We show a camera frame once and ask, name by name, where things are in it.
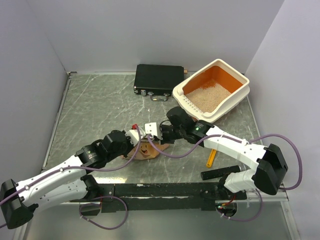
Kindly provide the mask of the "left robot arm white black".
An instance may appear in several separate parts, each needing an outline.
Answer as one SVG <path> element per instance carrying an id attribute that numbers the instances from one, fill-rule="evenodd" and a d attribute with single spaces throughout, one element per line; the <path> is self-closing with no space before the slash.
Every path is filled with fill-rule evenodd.
<path id="1" fill-rule="evenodd" d="M 95 200 L 99 188 L 90 173 L 107 171 L 107 163 L 120 156 L 126 157 L 140 146 L 144 136 L 139 129 L 113 130 L 45 172 L 19 182 L 6 180 L 0 187 L 4 226 L 18 228 L 36 213 L 64 202 Z"/>

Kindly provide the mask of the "pink cat litter bag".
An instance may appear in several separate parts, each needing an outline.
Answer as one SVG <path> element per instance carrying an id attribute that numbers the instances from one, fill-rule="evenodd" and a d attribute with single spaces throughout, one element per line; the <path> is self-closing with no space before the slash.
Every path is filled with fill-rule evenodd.
<path id="1" fill-rule="evenodd" d="M 161 151 L 164 151 L 169 147 L 169 144 L 167 143 L 160 144 L 160 143 L 154 142 L 154 145 Z M 120 157 L 122 159 L 129 160 L 133 156 L 135 151 L 136 151 L 136 147 L 134 147 L 134 149 L 131 150 L 126 157 L 123 155 L 121 155 Z M 140 144 L 140 149 L 136 153 L 133 160 L 150 160 L 150 159 L 156 158 L 159 154 L 160 153 L 155 148 L 153 148 L 149 142 L 146 141 Z"/>

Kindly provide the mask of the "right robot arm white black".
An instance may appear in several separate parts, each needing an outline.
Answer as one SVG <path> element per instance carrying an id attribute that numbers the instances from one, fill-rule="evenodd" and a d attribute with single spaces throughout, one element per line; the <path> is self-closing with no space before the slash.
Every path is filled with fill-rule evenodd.
<path id="1" fill-rule="evenodd" d="M 170 109 L 166 116 L 170 125 L 160 123 L 161 143 L 173 144 L 184 139 L 190 144 L 217 150 L 246 165 L 246 170 L 225 173 L 221 177 L 218 187 L 220 197 L 230 199 L 235 193 L 249 189 L 258 189 L 272 196 L 277 194 L 288 171 L 277 145 L 253 144 L 207 121 L 194 121 L 179 106 Z"/>

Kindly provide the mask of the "yellow plastic litter scoop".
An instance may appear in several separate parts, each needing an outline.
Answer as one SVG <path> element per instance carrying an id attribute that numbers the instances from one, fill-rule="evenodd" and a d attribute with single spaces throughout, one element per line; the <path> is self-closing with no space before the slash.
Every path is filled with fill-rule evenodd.
<path id="1" fill-rule="evenodd" d="M 206 165 L 205 165 L 207 168 L 211 168 L 212 167 L 213 162 L 215 160 L 216 153 L 217 153 L 217 151 L 215 149 L 211 150 L 209 158 L 208 158 L 208 160 L 206 162 Z"/>

